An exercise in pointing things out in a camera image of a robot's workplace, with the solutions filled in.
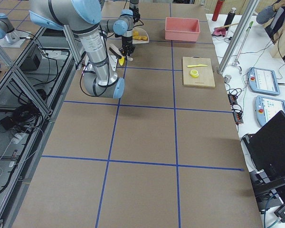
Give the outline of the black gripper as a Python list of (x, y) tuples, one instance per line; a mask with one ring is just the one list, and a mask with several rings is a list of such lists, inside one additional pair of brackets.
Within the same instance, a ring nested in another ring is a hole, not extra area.
[(122, 44), (122, 47), (120, 48), (120, 53), (123, 57), (131, 57), (133, 52), (135, 50), (135, 45), (132, 43), (130, 44)]

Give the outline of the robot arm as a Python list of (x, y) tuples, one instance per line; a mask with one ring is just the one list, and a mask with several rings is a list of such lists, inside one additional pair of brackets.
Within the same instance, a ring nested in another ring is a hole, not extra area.
[(30, 19), (33, 23), (53, 30), (69, 26), (77, 35), (87, 56), (83, 73), (89, 96), (119, 99), (124, 93), (124, 79), (113, 70), (111, 51), (118, 58), (130, 59), (134, 52), (133, 26), (139, 15), (138, 1), (123, 9), (117, 19), (103, 20), (103, 0), (31, 0)]
[(133, 12), (133, 22), (137, 23), (141, 17), (139, 13), (139, 0), (130, 0), (129, 9)]

